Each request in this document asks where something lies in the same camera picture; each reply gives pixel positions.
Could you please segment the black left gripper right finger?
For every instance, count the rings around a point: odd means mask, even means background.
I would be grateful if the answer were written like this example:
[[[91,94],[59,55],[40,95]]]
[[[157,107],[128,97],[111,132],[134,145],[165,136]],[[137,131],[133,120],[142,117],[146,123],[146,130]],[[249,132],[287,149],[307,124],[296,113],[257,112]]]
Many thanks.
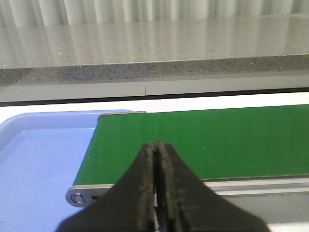
[[[157,219],[161,232],[267,232],[259,217],[207,187],[171,144],[157,141]]]

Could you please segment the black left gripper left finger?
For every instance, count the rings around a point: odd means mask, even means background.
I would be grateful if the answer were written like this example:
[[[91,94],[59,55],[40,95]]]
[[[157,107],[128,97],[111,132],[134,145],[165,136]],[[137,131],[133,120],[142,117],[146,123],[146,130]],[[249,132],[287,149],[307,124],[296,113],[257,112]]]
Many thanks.
[[[58,232],[153,232],[154,152],[142,145],[123,176],[93,204],[63,220]]]

